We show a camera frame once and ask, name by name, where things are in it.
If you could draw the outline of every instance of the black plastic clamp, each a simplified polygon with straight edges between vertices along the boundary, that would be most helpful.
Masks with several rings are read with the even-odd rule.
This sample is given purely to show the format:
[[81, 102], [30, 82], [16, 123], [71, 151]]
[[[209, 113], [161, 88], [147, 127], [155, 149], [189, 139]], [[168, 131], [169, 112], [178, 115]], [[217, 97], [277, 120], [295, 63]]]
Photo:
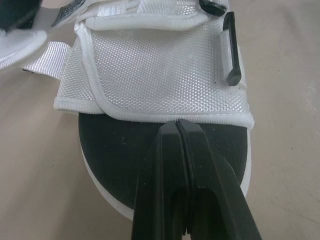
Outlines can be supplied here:
[[203, 11], [213, 16], [221, 17], [227, 11], [227, 8], [225, 6], [217, 4], [213, 1], [199, 0], [199, 4]]
[[261, 240], [228, 162], [198, 124], [164, 124], [141, 167], [132, 240]]
[[233, 11], [230, 11], [225, 15], [223, 21], [223, 30], [229, 30], [232, 58], [232, 70], [230, 71], [226, 81], [229, 84], [229, 86], [236, 86], [240, 82], [242, 75], [239, 63], [235, 13]]

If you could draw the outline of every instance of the strap tab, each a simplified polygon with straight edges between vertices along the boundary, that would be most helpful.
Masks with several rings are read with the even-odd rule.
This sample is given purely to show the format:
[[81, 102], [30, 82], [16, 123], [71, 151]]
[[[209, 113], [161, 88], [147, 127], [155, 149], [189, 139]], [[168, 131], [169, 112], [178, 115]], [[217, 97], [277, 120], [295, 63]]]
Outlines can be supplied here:
[[61, 80], [70, 51], [71, 47], [64, 42], [49, 41], [19, 66], [27, 71]]

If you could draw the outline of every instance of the black plastic clip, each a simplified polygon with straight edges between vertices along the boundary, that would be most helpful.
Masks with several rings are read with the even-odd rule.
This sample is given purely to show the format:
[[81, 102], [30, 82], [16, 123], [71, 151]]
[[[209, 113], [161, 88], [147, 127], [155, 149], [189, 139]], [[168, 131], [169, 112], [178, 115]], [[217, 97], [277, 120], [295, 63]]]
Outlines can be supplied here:
[[228, 162], [198, 124], [164, 124], [138, 177], [132, 240], [261, 240]]
[[203, 11], [213, 16], [221, 17], [227, 11], [225, 6], [208, 0], [199, 0], [199, 4]]
[[229, 86], [236, 86], [241, 80], [241, 70], [239, 64], [238, 44], [236, 36], [235, 13], [228, 12], [223, 21], [223, 30], [229, 30], [232, 70], [230, 71], [226, 81]]

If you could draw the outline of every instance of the white webbing strap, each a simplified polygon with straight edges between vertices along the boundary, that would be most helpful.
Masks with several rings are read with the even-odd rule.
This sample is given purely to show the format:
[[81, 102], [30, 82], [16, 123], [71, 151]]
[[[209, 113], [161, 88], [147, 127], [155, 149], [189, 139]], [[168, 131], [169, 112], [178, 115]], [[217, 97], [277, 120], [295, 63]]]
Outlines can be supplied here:
[[37, 74], [61, 79], [71, 47], [58, 41], [49, 41], [39, 51], [21, 62], [19, 67]]

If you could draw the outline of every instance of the black plastic handle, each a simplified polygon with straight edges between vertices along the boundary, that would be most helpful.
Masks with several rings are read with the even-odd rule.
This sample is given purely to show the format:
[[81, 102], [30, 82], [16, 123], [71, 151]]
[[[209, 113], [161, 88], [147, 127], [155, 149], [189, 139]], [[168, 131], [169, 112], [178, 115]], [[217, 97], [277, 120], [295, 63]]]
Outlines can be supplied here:
[[235, 13], [233, 11], [228, 12], [223, 21], [223, 30], [229, 30], [231, 58], [232, 58], [232, 70], [227, 77], [227, 83], [229, 86], [236, 86], [241, 80], [241, 70], [239, 64], [238, 44], [236, 36], [235, 25]]

